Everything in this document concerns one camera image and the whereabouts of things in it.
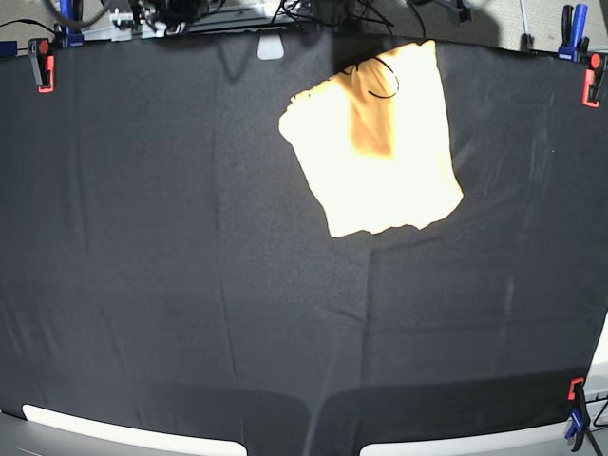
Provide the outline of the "red clamp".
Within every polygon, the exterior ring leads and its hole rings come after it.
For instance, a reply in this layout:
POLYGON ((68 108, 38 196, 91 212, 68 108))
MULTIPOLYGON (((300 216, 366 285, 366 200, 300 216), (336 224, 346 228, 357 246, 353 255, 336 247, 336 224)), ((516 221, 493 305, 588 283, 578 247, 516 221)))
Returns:
POLYGON ((572 452, 578 452, 582 447, 590 424, 583 385, 584 378, 577 377, 571 381, 568 391, 570 425, 565 433, 565 439, 573 444, 572 452))
POLYGON ((53 92, 54 56, 51 53, 50 41, 46 38, 31 39, 28 41, 27 51, 38 92, 53 92))
POLYGON ((599 107, 599 87, 603 76, 603 62, 598 53, 590 57, 589 67, 585 70, 581 102, 592 108, 599 107))

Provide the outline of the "red clamp far left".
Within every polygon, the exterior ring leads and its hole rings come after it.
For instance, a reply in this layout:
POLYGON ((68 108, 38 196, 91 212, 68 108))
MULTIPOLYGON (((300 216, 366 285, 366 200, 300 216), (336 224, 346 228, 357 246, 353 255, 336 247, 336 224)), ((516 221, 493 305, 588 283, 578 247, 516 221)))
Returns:
POLYGON ((31 39, 28 41, 27 51, 38 92, 53 92, 54 56, 51 53, 50 41, 46 38, 31 39))

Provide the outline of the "blue clamp far right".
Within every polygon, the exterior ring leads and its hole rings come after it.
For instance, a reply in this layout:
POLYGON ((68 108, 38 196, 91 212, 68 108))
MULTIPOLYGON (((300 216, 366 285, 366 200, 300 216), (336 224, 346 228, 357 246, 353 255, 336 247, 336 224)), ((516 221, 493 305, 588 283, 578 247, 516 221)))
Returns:
POLYGON ((583 37, 588 7, 586 4, 565 5, 561 13, 561 44, 558 57, 562 60, 578 62, 585 52, 583 37))

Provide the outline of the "red clamp near right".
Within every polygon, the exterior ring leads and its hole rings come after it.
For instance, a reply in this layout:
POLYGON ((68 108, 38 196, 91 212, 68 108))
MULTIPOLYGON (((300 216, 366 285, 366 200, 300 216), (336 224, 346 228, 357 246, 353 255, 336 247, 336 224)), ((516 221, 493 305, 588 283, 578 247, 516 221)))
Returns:
POLYGON ((565 433, 565 439, 573 444, 572 452, 578 452, 582 447, 590 424, 583 385, 584 378, 577 377, 571 381, 568 391, 570 425, 565 433))

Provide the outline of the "orange t-shirt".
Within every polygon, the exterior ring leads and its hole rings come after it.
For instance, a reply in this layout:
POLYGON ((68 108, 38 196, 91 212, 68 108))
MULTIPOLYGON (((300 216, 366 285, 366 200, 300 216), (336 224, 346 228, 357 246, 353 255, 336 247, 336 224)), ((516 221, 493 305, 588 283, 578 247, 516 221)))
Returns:
POLYGON ((294 95, 278 131, 334 238, 422 230, 464 198, 433 41, 382 52, 294 95))

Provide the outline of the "black table cloth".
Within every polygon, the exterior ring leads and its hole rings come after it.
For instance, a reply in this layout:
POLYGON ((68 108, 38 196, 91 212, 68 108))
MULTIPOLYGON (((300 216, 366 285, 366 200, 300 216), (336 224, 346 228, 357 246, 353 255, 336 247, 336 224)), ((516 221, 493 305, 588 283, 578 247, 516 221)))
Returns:
POLYGON ((277 130, 396 37, 251 33, 1 63, 1 408, 252 455, 560 422, 607 312, 607 109, 584 70, 442 43, 463 203, 330 237, 277 130))

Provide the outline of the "red clamp far right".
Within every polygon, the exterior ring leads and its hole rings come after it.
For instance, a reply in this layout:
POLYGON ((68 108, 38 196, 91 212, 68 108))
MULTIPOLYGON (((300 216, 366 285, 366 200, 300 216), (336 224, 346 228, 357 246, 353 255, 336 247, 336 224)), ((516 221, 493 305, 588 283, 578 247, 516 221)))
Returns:
POLYGON ((592 108, 599 107, 599 87, 603 76, 603 62, 598 53, 590 57, 589 67, 585 70, 581 102, 592 108))

